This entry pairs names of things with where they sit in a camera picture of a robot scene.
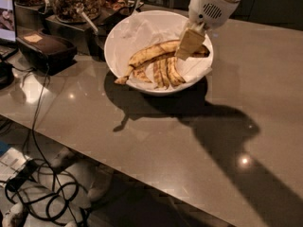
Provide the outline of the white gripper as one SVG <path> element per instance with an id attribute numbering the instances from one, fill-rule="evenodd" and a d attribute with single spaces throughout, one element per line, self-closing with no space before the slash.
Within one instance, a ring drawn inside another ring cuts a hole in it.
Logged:
<path id="1" fill-rule="evenodd" d="M 205 29 L 222 26 L 238 4 L 233 0 L 190 0 L 188 19 L 191 24 L 182 32 L 175 56 L 185 61 L 197 52 L 205 41 Z"/>

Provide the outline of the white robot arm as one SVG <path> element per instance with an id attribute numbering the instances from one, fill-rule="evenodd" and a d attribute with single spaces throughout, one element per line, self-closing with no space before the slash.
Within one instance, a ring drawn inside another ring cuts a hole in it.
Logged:
<path id="1" fill-rule="evenodd" d="M 197 53 L 205 41 L 205 33 L 222 26 L 241 0 L 190 0 L 188 20 L 180 36 L 175 56 L 185 61 Z"/>

